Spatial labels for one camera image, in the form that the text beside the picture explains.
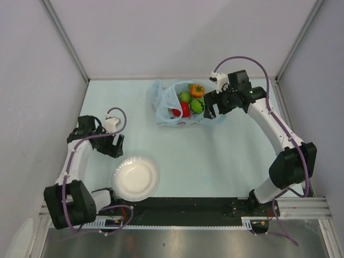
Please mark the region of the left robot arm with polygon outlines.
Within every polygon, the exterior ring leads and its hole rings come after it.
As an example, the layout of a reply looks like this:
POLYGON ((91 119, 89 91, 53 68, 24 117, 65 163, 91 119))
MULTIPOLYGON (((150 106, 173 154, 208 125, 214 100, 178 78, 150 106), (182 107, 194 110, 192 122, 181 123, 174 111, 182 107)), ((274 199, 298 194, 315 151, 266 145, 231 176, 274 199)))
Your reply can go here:
POLYGON ((119 202, 111 187, 94 190, 84 184, 92 151, 112 158, 123 155, 124 136, 116 135, 120 118, 106 114, 104 122, 90 115, 80 116, 67 137, 68 153, 56 182, 44 189, 44 200, 57 230, 95 221, 100 210, 108 215, 118 211, 119 202))

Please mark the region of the light blue plastic bag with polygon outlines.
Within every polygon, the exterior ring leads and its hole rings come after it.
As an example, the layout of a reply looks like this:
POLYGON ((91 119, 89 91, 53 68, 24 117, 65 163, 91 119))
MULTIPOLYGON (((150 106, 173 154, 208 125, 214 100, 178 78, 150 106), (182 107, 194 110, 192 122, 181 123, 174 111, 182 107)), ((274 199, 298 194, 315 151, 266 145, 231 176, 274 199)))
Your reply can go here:
POLYGON ((205 87, 205 92, 208 93, 214 89, 208 83, 200 81, 175 81, 166 83, 162 80, 156 80, 149 93, 150 102, 155 109, 155 121, 159 126, 171 127, 186 127, 193 124, 202 124, 207 126, 217 126, 225 121, 226 116, 217 116, 214 119, 204 118, 204 113, 195 113, 190 111, 190 116, 183 118, 181 115, 174 115, 172 110, 181 111, 180 100, 178 94, 188 89, 189 84, 199 84, 205 87))

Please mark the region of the white paper plate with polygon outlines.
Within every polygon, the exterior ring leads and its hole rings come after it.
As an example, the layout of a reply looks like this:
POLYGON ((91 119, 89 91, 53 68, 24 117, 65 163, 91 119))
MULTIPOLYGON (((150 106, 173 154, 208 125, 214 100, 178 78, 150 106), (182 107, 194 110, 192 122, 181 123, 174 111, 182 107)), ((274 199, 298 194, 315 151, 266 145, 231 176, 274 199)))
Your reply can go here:
POLYGON ((115 193, 129 202, 139 202, 149 198, 157 190, 159 183, 158 166, 144 156, 133 156, 123 160, 112 177, 115 193))

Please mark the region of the red apple toy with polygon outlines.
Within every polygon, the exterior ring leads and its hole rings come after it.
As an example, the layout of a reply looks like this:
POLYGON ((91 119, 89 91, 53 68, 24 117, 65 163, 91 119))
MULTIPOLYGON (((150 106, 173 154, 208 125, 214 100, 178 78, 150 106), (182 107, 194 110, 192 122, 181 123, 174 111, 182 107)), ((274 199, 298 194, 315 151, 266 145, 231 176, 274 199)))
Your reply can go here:
POLYGON ((181 115, 181 111, 178 109, 172 109, 172 113, 176 117, 179 117, 181 115))

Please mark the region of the green custard apple toy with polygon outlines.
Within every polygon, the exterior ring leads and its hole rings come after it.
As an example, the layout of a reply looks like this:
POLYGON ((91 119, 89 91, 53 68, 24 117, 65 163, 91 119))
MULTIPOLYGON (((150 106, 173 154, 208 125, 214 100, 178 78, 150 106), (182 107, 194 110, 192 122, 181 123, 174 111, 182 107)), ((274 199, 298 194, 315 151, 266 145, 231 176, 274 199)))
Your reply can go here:
POLYGON ((187 102, 190 103, 192 100, 192 95, 188 91, 182 91, 178 94, 178 98, 181 102, 187 102))

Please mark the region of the red bell pepper toy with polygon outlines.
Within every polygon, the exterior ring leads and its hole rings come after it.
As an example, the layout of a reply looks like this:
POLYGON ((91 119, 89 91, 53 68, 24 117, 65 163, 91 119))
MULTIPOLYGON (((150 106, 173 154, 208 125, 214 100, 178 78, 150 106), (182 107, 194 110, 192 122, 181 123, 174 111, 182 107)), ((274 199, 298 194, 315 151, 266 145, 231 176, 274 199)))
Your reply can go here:
POLYGON ((190 109, 188 102, 180 102, 182 108, 182 118, 186 118, 190 116, 190 109))

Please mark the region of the aluminium rail frame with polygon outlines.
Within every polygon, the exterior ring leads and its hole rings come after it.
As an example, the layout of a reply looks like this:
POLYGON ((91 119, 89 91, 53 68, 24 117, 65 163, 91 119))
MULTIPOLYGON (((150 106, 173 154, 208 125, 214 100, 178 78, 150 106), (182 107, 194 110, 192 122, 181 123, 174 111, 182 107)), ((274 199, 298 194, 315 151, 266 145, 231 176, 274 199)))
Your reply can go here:
POLYGON ((251 204, 247 198, 171 198, 152 197, 132 203, 122 199, 119 203, 133 207, 134 214, 140 210, 153 211, 220 211, 229 217, 267 217, 277 213, 282 219, 331 219, 332 214, 326 198, 281 197, 266 204, 251 204))

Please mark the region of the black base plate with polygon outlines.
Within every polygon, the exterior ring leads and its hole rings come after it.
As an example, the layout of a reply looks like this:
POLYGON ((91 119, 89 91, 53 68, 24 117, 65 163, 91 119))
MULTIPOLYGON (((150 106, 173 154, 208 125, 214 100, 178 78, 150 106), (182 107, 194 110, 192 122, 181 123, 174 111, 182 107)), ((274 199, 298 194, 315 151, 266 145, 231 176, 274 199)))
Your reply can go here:
POLYGON ((238 226, 242 217, 280 215, 278 204, 238 197, 150 197, 140 202, 118 199, 133 209, 130 226, 238 226))

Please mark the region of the green watermelon toy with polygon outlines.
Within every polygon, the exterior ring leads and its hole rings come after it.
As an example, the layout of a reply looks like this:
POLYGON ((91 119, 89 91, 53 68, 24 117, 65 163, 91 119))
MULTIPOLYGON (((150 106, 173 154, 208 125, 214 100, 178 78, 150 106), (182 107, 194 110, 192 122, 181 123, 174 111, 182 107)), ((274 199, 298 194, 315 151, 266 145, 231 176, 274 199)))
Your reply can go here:
POLYGON ((194 98, 190 103, 191 110, 194 113, 202 113, 205 109, 205 103, 202 98, 194 98))

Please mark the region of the orange red tomato toy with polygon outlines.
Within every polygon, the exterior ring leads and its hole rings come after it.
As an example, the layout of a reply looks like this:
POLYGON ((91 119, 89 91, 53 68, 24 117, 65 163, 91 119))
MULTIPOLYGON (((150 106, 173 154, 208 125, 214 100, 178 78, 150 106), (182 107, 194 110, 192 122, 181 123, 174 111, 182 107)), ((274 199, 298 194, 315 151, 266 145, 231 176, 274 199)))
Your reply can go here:
POLYGON ((191 96, 194 98, 201 98, 205 94, 205 88, 199 84, 190 84, 189 89, 191 96))

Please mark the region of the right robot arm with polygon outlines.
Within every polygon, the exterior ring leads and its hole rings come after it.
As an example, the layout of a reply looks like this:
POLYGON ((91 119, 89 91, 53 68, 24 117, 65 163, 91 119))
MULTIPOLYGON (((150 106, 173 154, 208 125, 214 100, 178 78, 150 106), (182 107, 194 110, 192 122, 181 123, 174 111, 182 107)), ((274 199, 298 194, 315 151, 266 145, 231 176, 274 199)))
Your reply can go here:
POLYGON ((243 208, 260 216, 268 206, 274 207, 274 199, 293 191, 292 186, 300 183, 304 184, 304 193, 296 195, 307 197, 317 155, 314 143, 306 143, 292 131, 271 106, 269 90, 252 87, 245 70, 228 75, 212 72, 210 81, 217 86, 204 95, 204 117, 214 119, 218 114, 242 109, 259 125, 276 154, 268 178, 249 193, 243 208))

